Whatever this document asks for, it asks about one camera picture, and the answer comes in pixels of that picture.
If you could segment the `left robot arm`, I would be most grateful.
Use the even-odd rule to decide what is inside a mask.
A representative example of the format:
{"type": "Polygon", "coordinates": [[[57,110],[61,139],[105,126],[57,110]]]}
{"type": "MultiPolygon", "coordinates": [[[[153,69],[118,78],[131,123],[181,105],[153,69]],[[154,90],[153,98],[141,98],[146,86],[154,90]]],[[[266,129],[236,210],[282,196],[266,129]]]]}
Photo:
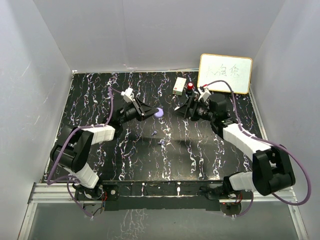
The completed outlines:
{"type": "Polygon", "coordinates": [[[164,111],[145,104],[138,98],[127,102],[118,110],[112,110],[103,123],[94,126],[65,126],[55,142],[50,160],[74,176],[93,200],[103,195],[99,177],[87,163],[92,145],[110,142],[120,136],[123,124],[133,119],[144,121],[150,117],[161,118],[164,111]]]}

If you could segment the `purple round earbud case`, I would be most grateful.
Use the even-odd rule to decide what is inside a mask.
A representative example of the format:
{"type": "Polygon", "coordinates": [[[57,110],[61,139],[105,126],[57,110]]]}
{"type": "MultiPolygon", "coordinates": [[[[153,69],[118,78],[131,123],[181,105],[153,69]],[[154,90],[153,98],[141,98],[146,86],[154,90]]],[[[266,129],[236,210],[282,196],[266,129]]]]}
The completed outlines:
{"type": "Polygon", "coordinates": [[[157,119],[162,118],[163,115],[164,115],[163,109],[162,109],[162,108],[159,108],[159,107],[157,107],[156,109],[157,109],[157,112],[154,113],[153,116],[154,116],[155,118],[157,118],[157,119]]]}

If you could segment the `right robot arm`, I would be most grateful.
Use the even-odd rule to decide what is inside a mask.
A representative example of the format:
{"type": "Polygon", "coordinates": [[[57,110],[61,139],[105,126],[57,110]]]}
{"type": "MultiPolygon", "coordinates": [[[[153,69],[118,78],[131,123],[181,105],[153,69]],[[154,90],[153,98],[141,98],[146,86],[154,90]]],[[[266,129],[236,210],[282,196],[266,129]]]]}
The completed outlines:
{"type": "Polygon", "coordinates": [[[222,186],[215,190],[220,195],[233,199],[241,191],[250,191],[267,196],[295,184],[288,153],[280,147],[256,140],[244,129],[240,130],[236,121],[229,116],[227,101],[222,94],[208,103],[196,101],[195,97],[190,96],[174,112],[191,121],[209,121],[216,135],[233,144],[251,160],[250,172],[236,172],[224,177],[222,186]]]}

